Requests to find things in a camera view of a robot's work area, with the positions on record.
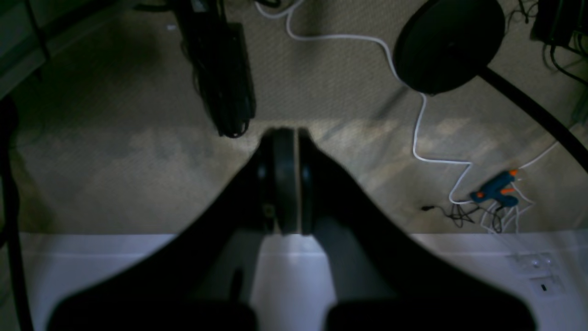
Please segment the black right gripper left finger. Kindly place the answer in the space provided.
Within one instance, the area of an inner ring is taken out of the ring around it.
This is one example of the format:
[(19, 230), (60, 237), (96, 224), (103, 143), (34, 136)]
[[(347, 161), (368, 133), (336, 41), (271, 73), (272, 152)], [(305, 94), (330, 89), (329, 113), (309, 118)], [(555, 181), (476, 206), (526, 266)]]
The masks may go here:
[(294, 130), (268, 130), (192, 225), (134, 266), (63, 299), (47, 329), (254, 331), (244, 291), (265, 236), (297, 230), (295, 168)]

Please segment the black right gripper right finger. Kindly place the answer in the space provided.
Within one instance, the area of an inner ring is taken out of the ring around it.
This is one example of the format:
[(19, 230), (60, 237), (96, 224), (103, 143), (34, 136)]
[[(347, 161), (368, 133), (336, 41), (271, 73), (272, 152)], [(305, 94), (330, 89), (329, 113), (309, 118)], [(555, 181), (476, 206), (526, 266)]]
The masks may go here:
[(326, 253), (328, 331), (535, 331), (518, 297), (416, 243), (299, 129), (303, 230)]

